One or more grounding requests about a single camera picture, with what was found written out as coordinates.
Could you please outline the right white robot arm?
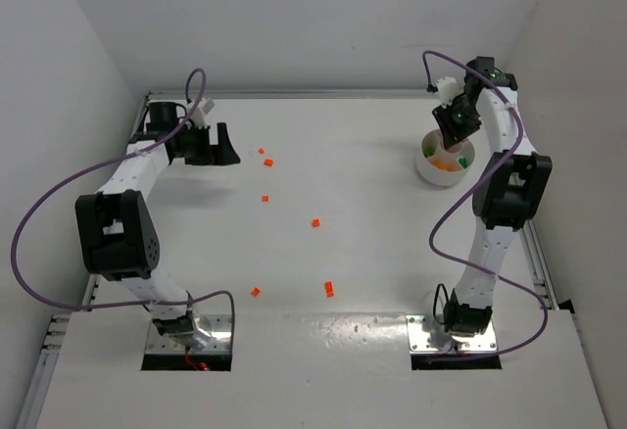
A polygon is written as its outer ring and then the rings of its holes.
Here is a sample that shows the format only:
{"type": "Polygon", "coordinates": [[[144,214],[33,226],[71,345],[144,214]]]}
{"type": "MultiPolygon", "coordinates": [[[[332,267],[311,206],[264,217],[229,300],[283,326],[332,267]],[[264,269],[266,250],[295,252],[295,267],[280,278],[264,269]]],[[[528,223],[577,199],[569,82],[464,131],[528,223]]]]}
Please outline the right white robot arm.
{"type": "Polygon", "coordinates": [[[474,336],[490,324],[506,250],[539,209],[553,161],[539,154],[525,133],[515,76],[498,70],[492,57],[476,57],[464,68],[461,89],[449,91],[442,82],[430,89],[441,101],[432,114],[444,147],[452,149],[485,130],[492,152],[481,177],[463,197],[476,218],[475,237],[441,318],[445,331],[474,336]]]}

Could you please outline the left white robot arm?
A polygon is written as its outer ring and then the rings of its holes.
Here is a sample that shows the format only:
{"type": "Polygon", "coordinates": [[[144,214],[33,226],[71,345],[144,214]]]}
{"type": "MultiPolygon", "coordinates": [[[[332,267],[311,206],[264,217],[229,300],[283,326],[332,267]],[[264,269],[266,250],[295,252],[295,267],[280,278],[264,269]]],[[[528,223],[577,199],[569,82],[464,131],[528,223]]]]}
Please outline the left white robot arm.
{"type": "Polygon", "coordinates": [[[160,268],[161,246],[146,199],[160,174],[175,159],[188,166],[237,165],[225,123],[210,140],[210,99],[181,105],[172,101],[148,105],[145,119],[126,147],[127,159],[94,194],[75,202],[83,261],[87,270],[117,282],[144,302],[157,332],[194,351],[212,340],[191,304],[191,294],[160,268]]]}

